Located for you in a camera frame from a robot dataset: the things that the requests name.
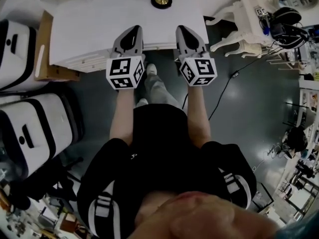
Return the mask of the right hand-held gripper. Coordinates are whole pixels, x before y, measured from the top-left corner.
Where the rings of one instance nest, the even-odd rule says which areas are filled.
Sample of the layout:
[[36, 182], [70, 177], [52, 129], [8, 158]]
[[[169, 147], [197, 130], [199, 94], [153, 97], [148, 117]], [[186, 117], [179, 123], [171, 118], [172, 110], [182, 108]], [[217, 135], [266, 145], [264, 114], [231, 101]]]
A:
[[207, 86], [217, 78], [215, 61], [210, 57], [203, 39], [192, 29], [176, 28], [176, 47], [181, 62], [179, 71], [191, 87]]

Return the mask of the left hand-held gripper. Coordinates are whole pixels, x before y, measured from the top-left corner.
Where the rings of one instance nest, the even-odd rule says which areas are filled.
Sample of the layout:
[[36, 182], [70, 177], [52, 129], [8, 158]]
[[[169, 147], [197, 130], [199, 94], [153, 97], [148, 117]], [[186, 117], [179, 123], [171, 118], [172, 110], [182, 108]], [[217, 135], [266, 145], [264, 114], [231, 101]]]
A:
[[114, 90], [137, 88], [145, 71], [143, 47], [143, 30], [139, 25], [116, 38], [106, 62], [106, 79]]

